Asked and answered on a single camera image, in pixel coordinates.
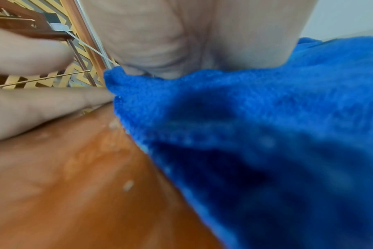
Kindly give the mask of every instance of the palm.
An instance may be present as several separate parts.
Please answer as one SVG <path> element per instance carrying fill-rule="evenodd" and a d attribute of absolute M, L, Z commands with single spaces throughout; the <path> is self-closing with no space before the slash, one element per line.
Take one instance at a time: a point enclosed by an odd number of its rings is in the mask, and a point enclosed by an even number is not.
<path fill-rule="evenodd" d="M 85 0 L 106 49 L 162 78 L 278 66 L 316 0 Z"/>

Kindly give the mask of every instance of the blue towel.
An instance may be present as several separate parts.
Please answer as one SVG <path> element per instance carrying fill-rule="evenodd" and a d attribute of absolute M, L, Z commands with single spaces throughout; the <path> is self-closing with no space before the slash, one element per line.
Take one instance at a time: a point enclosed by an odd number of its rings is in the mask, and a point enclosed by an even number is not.
<path fill-rule="evenodd" d="M 304 38 L 275 69 L 105 79 L 225 247 L 373 248 L 373 37 Z"/>

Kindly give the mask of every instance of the towel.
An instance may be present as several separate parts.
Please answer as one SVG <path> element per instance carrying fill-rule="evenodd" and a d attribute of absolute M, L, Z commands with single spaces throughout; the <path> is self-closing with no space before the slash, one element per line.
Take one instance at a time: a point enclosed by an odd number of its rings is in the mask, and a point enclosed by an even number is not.
<path fill-rule="evenodd" d="M 303 38 L 273 69 L 105 80 L 226 248 L 373 248 L 373 37 Z"/>

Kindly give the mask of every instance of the finger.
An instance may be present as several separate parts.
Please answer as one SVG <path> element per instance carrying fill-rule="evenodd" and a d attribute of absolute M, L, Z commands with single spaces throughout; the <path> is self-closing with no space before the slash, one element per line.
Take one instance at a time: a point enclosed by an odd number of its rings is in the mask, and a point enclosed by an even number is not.
<path fill-rule="evenodd" d="M 105 88 L 0 89 L 0 140 L 49 120 L 111 102 Z"/>
<path fill-rule="evenodd" d="M 72 51 L 61 42 L 31 39 L 0 29 L 0 74 L 47 74 L 65 69 L 72 61 Z"/>

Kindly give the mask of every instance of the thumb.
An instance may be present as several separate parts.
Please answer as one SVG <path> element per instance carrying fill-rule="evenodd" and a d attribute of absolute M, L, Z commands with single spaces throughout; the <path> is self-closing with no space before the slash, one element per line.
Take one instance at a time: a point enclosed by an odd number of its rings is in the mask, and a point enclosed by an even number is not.
<path fill-rule="evenodd" d="M 0 29 L 0 74 L 47 74 L 65 69 L 72 61 L 72 51 L 59 41 L 31 39 Z"/>

